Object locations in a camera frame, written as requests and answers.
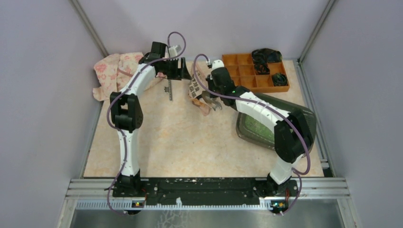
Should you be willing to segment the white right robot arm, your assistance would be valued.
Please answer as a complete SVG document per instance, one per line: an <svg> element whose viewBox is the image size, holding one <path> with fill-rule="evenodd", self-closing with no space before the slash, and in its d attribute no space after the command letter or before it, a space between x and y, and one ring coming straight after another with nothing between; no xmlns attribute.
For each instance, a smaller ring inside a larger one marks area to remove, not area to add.
<svg viewBox="0 0 403 228"><path fill-rule="evenodd" d="M219 97L226 106L246 114L274 134L274 147L278 156L269 172L268 191L274 196L286 190L286 181L295 171L294 163L309 155L314 138L302 110L287 111L258 98L243 86L236 86L227 68L211 67L206 78L207 91Z"/></svg>

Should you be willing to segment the piano-key bag clip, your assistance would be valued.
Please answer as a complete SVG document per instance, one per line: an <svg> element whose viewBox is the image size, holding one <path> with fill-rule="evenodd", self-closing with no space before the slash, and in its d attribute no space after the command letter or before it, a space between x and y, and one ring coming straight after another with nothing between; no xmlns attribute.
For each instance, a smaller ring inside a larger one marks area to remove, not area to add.
<svg viewBox="0 0 403 228"><path fill-rule="evenodd" d="M172 82L171 80L167 80L167 86L164 87L164 91L168 94L169 101L173 101L173 93L172 93Z"/></svg>

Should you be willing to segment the orange cat litter bag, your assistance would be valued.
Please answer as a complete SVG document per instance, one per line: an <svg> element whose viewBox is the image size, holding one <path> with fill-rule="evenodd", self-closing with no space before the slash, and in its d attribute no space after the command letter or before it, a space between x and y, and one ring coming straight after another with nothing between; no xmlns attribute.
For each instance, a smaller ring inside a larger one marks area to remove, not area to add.
<svg viewBox="0 0 403 228"><path fill-rule="evenodd" d="M196 80L196 78L194 76L193 66L194 66L194 64L192 64L192 67L190 69L191 81L189 83L188 96L189 96L192 104L199 108L202 115L207 116L211 111L211 106L209 104L207 104L207 102L202 97L202 93L205 91L205 89L203 89L202 86ZM201 71L200 67L197 64L195 65L195 71L196 71L196 75L197 75L198 79L200 80L200 82L205 87L207 87L208 84L205 79L206 76Z"/></svg>

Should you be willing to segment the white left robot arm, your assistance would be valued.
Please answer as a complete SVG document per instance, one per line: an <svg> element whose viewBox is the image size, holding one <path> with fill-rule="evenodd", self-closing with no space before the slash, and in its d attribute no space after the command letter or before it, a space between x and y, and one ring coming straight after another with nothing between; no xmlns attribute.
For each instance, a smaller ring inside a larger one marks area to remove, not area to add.
<svg viewBox="0 0 403 228"><path fill-rule="evenodd" d="M144 116L139 98L159 73L171 80L191 78L185 58L181 57L183 51L179 45L153 42L151 51L140 59L128 84L110 95L107 121L117 130L121 163L113 185L117 189L124 189L132 197L138 196L143 189L138 161L138 133Z"/></svg>

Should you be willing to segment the grey metal scoop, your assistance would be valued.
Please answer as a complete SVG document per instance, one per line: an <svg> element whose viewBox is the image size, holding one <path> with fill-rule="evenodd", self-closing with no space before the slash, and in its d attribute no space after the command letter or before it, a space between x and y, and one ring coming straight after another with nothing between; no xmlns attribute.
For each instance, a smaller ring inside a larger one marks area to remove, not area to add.
<svg viewBox="0 0 403 228"><path fill-rule="evenodd" d="M216 100L216 98L211 98L210 93L207 91L202 91L201 97L204 100L204 102L214 111L217 109L222 110L221 103Z"/></svg>

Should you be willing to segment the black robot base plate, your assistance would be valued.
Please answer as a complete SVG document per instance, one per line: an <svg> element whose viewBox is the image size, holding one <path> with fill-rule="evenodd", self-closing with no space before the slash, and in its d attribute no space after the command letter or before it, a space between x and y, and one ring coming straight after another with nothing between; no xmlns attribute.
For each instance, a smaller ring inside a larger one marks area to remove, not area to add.
<svg viewBox="0 0 403 228"><path fill-rule="evenodd" d="M245 209L263 208L281 214L300 194L299 182L277 185L266 178L148 178L119 177L110 187L114 198L133 198L126 209Z"/></svg>

